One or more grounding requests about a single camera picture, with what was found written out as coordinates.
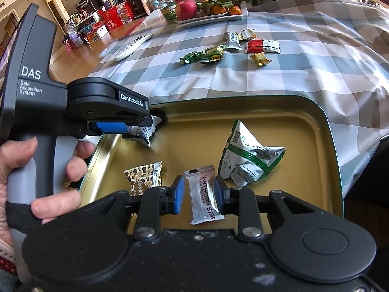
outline red apple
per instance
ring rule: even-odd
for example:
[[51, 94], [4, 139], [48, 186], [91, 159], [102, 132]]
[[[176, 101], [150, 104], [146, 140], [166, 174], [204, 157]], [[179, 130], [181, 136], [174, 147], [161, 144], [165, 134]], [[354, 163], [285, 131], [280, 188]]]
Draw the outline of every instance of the red apple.
[[190, 18], [194, 18], [196, 16], [197, 4], [193, 0], [181, 1], [177, 4], [174, 12], [178, 20], [189, 20]]

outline gold metal tray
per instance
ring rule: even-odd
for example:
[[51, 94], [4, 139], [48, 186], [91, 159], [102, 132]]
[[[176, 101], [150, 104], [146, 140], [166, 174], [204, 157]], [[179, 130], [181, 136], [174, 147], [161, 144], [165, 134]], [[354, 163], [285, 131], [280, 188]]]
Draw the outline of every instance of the gold metal tray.
[[[249, 185], [257, 195], [281, 189], [315, 206], [342, 216], [338, 162], [327, 118], [313, 101], [301, 96], [247, 96], [200, 99], [153, 105], [166, 121], [155, 132], [151, 148], [104, 135], [81, 185], [82, 205], [117, 190], [130, 190], [124, 170], [162, 161], [162, 184], [170, 186], [185, 170], [213, 164], [217, 170], [233, 121], [241, 120], [264, 146], [281, 146], [286, 153], [265, 179]], [[226, 180], [233, 186], [233, 181]], [[188, 189], [181, 214], [165, 215], [162, 228], [234, 228], [237, 217], [190, 225]], [[270, 233], [266, 215], [265, 232]]]

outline white plate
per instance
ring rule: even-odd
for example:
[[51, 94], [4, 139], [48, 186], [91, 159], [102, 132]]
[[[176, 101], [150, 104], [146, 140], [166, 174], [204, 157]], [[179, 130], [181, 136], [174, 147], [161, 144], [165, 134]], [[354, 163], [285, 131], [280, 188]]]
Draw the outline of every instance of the white plate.
[[202, 17], [195, 17], [195, 18], [190, 18], [189, 20], [184, 20], [184, 21], [178, 21], [176, 20], [176, 23], [177, 24], [186, 24], [186, 23], [192, 23], [192, 22], [196, 22], [198, 20], [209, 20], [210, 18], [216, 18], [216, 17], [221, 17], [221, 16], [224, 16], [228, 13], [227, 12], [224, 12], [224, 13], [221, 13], [221, 14], [216, 14], [216, 15], [206, 15], [206, 16], [202, 16]]
[[188, 22], [188, 23], [177, 24], [177, 28], [187, 28], [187, 27], [191, 27], [191, 26], [204, 25], [204, 24], [210, 24], [210, 23], [241, 20], [242, 18], [248, 16], [248, 11], [247, 11], [245, 1], [242, 1], [242, 4], [240, 5], [240, 9], [242, 10], [242, 14], [240, 14], [240, 15], [225, 15], [225, 16], [219, 16], [219, 17], [213, 17], [213, 18], [209, 18], [209, 17], [207, 17], [207, 18], [202, 18], [202, 17], [192, 18], [191, 20], [194, 20], [194, 21]]

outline candy wrapper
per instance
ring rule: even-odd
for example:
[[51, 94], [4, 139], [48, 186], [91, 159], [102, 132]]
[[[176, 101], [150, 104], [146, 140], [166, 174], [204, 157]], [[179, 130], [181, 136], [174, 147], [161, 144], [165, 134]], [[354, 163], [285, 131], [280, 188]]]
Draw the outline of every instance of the candy wrapper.
[[248, 40], [253, 40], [257, 37], [257, 34], [254, 33], [254, 31], [250, 28], [245, 29], [244, 31], [241, 31], [238, 33], [238, 39], [240, 42], [246, 42]]
[[219, 45], [205, 50], [204, 55], [199, 60], [200, 63], [211, 63], [223, 59], [225, 45]]
[[241, 121], [235, 120], [218, 174], [223, 179], [231, 177], [237, 186], [243, 187], [266, 177], [284, 154], [283, 147], [262, 146]]
[[281, 50], [276, 40], [251, 40], [246, 45], [245, 53], [248, 52], [277, 52], [280, 54]]
[[239, 44], [238, 34], [236, 33], [225, 33], [224, 36], [226, 37], [226, 48], [233, 48], [242, 50], [241, 45]]
[[183, 58], [180, 58], [181, 64], [190, 64], [199, 61], [203, 56], [204, 52], [190, 52], [186, 54]]
[[224, 219], [217, 209], [211, 183], [215, 175], [215, 167], [210, 165], [192, 169], [184, 173], [191, 199], [192, 225], [207, 221]]
[[267, 59], [265, 57], [264, 52], [260, 52], [259, 54], [251, 55], [250, 58], [255, 61], [258, 67], [265, 66], [267, 64], [270, 64], [272, 62], [271, 59]]
[[148, 188], [162, 185], [161, 180], [162, 162], [146, 164], [124, 171], [126, 178], [131, 183], [132, 197], [143, 195]]
[[122, 139], [133, 140], [150, 147], [150, 139], [161, 121], [160, 117], [152, 116], [151, 127], [129, 126], [127, 134], [123, 134]]

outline doorway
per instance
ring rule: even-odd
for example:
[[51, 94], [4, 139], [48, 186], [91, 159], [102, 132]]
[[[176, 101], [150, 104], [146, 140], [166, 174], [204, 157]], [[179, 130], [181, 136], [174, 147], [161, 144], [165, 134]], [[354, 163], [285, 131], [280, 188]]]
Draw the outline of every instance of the doorway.
[[16, 26], [18, 26], [18, 23], [19, 17], [15, 11], [12, 11], [0, 20], [0, 57], [7, 47], [7, 44], [11, 39]]
[[70, 19], [68, 12], [62, 4], [61, 0], [45, 0], [48, 7], [51, 10], [54, 18], [56, 19], [59, 27], [62, 28], [63, 34], [65, 35], [65, 25], [67, 21]]

